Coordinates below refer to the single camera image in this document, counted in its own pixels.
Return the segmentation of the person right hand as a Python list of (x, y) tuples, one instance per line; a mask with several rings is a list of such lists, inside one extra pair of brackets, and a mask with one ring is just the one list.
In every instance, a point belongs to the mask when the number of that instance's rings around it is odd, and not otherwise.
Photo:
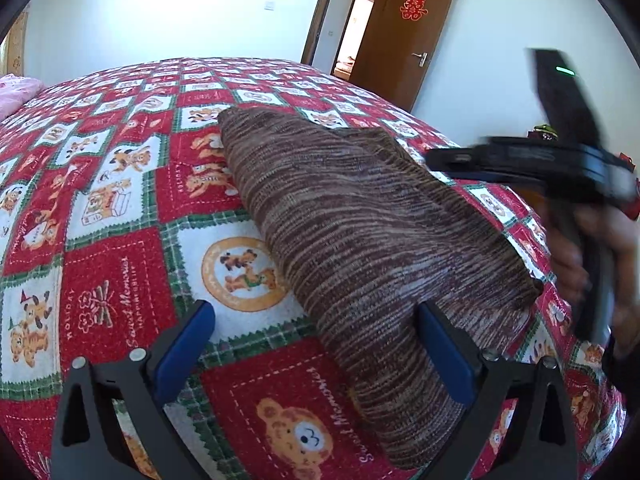
[[(584, 232), (613, 252), (616, 292), (611, 335), (615, 339), (614, 356), (624, 358), (639, 343), (639, 223), (617, 208), (579, 207), (575, 219)], [(588, 287), (582, 251), (553, 225), (550, 214), (544, 215), (544, 226), (556, 288), (564, 300), (576, 306)]]

